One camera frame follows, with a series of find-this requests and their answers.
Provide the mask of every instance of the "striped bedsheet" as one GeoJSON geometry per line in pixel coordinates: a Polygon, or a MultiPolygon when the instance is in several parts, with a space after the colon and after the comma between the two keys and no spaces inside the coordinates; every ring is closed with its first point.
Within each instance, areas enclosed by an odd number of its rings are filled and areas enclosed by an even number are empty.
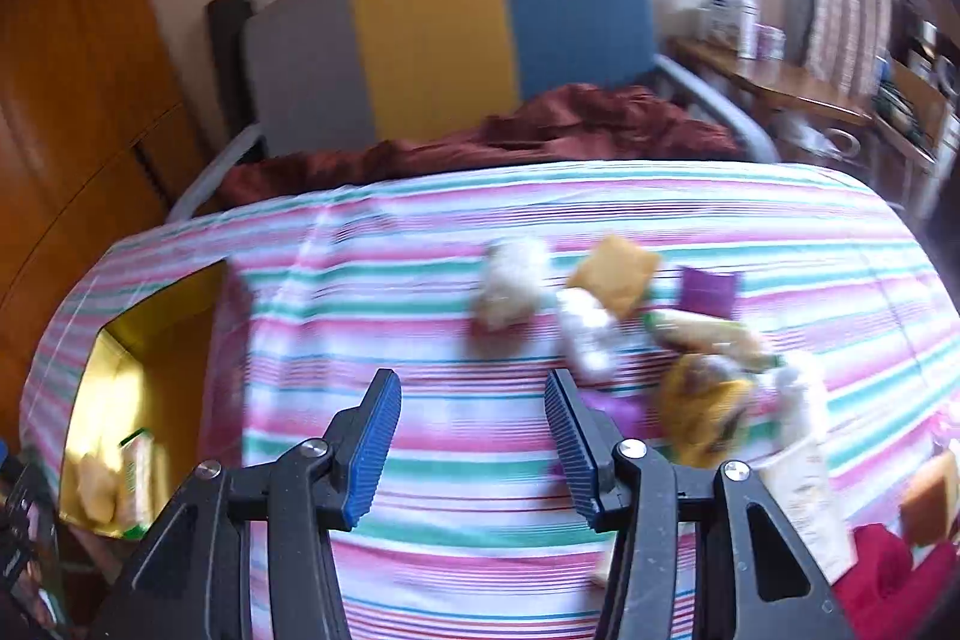
{"type": "MultiPolygon", "coordinates": [[[[550,475],[542,385],[560,363],[547,303],[510,338],[472,329],[492,239],[537,235],[565,279],[611,232],[680,265],[743,272],[741,316],[779,350],[819,355],[829,467],[853,525],[896,516],[896,490],[928,457],[928,419],[955,394],[957,312],[909,231],[872,191],[814,167],[618,162],[439,175],[277,199],[119,242],[51,321],[21,401],[21,437],[51,484],[97,329],[144,296],[229,256],[254,295],[243,456],[275,458],[355,404],[381,366],[403,384],[373,510],[337,535],[355,638],[587,638],[604,540],[550,475]]],[[[625,327],[611,390],[644,394],[669,357],[625,327]]],[[[772,450],[770,400],[745,446],[772,450]]],[[[659,443],[656,420],[647,439],[659,443]]],[[[265,533],[254,530],[253,622],[268,636],[265,533]]],[[[690,633],[683,541],[675,637],[690,633]]]]}

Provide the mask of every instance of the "desk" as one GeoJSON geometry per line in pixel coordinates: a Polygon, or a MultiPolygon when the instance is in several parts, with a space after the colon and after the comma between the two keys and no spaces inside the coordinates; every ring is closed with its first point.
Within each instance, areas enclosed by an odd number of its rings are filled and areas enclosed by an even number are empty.
{"type": "Polygon", "coordinates": [[[736,53],[693,39],[674,39],[677,60],[699,73],[716,71],[740,90],[754,97],[755,120],[769,126],[770,116],[784,109],[799,110],[822,119],[844,121],[853,126],[872,125],[859,103],[845,97],[829,82],[817,79],[805,68],[782,61],[751,61],[736,53]]]}

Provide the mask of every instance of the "bed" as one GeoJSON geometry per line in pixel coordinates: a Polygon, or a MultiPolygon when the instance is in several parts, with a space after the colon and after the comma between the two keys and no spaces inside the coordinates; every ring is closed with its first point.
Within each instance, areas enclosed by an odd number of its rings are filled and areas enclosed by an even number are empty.
{"type": "Polygon", "coordinates": [[[251,155],[428,143],[570,83],[652,88],[725,126],[745,160],[779,161],[750,116],[658,52],[652,0],[276,0],[256,14],[214,0],[208,21],[235,136],[168,223],[251,155]]]}
{"type": "MultiPolygon", "coordinates": [[[[740,315],[779,351],[826,370],[832,483],[851,525],[896,525],[929,423],[960,389],[960,321],[923,250],[869,189],[803,166],[618,162],[435,175],[277,199],[163,226],[112,248],[51,321],[21,401],[21,439],[59,488],[66,428],[97,330],[166,283],[222,258],[253,294],[242,455],[275,458],[356,403],[378,367],[403,408],[373,509],[335,557],[355,638],[587,638],[604,544],[551,474],[547,370],[562,364],[546,303],[529,328],[485,338],[470,305],[488,242],[535,235],[560,285],[611,232],[664,255],[652,304],[680,265],[742,271],[740,315]]],[[[632,321],[609,391],[647,394],[671,357],[632,321]]],[[[744,455],[770,453],[770,400],[744,455]]],[[[646,439],[659,444],[656,420],[646,439]]],[[[253,624],[269,636],[264,535],[253,624]]],[[[692,620],[680,552],[674,637],[692,620]]]]}

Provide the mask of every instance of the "wooden cabinet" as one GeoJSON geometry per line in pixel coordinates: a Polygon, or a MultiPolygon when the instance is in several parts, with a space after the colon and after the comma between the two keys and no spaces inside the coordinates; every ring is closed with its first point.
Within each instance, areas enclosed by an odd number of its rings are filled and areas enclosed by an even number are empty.
{"type": "Polygon", "coordinates": [[[206,160],[149,0],[0,0],[0,437],[64,296],[206,160]]]}

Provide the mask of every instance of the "red cloth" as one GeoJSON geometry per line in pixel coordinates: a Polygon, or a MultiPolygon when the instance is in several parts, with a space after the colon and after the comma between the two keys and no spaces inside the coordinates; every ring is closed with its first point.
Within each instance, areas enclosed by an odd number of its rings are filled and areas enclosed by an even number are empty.
{"type": "Polygon", "coordinates": [[[881,524],[853,532],[857,562],[833,586],[858,640],[904,640],[920,628],[957,571],[952,543],[913,569],[910,548],[881,524]]]}
{"type": "Polygon", "coordinates": [[[304,152],[236,166],[220,196],[235,207],[439,172],[635,159],[737,161],[743,153],[726,128],[695,121],[645,88],[574,84],[433,143],[383,142],[362,153],[304,152]]]}

